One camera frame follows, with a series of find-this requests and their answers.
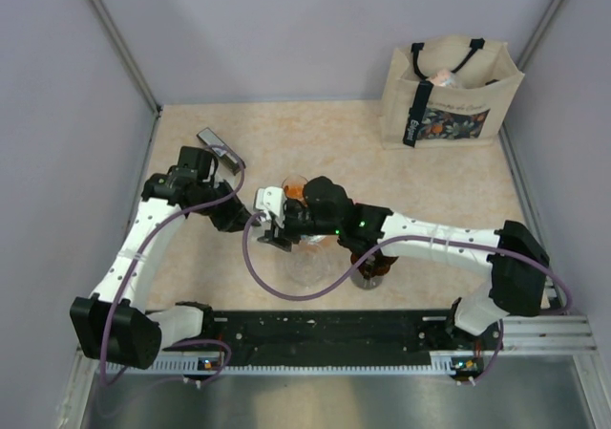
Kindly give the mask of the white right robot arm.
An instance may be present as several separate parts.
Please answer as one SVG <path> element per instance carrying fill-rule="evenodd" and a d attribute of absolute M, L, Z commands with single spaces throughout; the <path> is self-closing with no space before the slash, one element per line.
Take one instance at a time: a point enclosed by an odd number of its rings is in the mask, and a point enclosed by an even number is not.
<path fill-rule="evenodd" d="M 334 236 L 351 253 L 361 276 L 382 276 L 398 259 L 428 260 L 482 277 L 482 284 L 458 298 L 446 322 L 448 341 L 470 347 L 508 316 L 541 313 L 549 256 L 521 222 L 473 229 L 428 223 L 388 207 L 357 203 L 344 187 L 321 176 L 307 182 L 299 199 L 280 187 L 257 191 L 254 207 L 270 228 L 263 241 L 290 251 L 306 236 Z"/>

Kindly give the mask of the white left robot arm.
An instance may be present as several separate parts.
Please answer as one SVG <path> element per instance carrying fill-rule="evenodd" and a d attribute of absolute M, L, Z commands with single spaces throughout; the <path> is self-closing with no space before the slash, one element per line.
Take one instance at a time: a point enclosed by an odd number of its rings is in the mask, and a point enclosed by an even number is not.
<path fill-rule="evenodd" d="M 224 144 L 183 146 L 167 172 L 144 184 L 137 215 L 115 260 L 87 297 L 77 297 L 70 318 L 80 349 L 90 359 L 147 369 L 168 347 L 186 340 L 206 349 L 216 340 L 210 309 L 196 302 L 147 312 L 152 283 L 174 235 L 192 214 L 225 233 L 240 232 L 250 217 L 240 187 L 219 174 L 221 157 L 235 158 Z"/>

